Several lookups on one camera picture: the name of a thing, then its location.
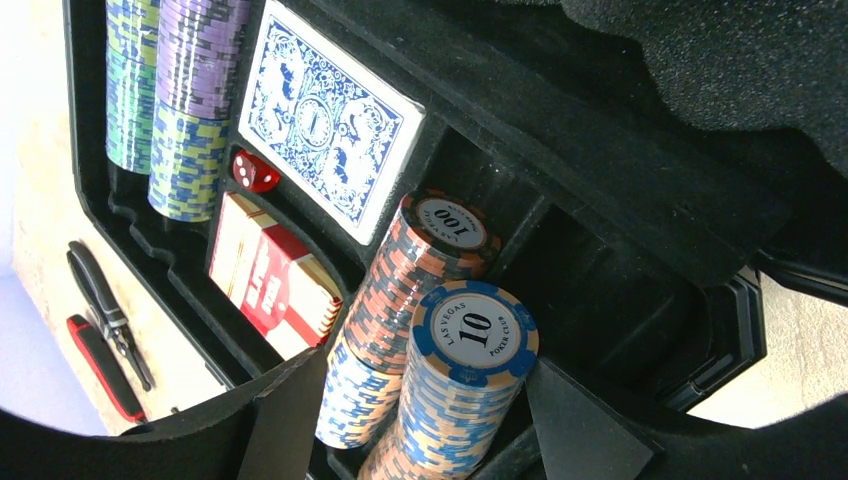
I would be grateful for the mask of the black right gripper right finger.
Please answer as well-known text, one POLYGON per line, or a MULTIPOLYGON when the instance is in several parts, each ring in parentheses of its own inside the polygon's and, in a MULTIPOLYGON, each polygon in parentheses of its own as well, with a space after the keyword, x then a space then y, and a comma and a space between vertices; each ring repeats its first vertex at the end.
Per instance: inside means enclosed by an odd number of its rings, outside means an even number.
POLYGON ((550 479, 844 479, 847 397, 767 427, 703 420, 538 361, 526 383, 550 479))

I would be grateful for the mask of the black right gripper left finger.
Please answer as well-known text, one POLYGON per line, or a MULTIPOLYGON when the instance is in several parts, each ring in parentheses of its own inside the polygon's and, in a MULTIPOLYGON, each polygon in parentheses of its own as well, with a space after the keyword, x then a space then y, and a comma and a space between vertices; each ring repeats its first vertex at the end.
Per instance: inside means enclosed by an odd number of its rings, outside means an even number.
POLYGON ((120 436, 81 436, 4 413, 4 479, 303 479, 327 361, 304 352, 211 400, 120 436))

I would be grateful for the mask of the blue grey poker chip stack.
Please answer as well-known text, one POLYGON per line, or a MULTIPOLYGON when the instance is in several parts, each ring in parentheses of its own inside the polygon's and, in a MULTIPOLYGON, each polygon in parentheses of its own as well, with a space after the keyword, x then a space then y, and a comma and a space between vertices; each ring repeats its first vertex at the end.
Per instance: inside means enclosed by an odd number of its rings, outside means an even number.
POLYGON ((395 420, 361 479, 466 479, 482 463, 539 350, 529 310, 496 285, 451 281, 415 308, 395 420))

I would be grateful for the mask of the blue playing card deck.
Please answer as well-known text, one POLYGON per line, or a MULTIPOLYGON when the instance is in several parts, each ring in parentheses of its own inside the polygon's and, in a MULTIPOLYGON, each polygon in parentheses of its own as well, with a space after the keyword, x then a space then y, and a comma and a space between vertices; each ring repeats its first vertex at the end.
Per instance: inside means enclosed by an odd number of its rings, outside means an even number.
POLYGON ((280 2, 263 9, 239 134, 370 243, 427 116, 280 2))

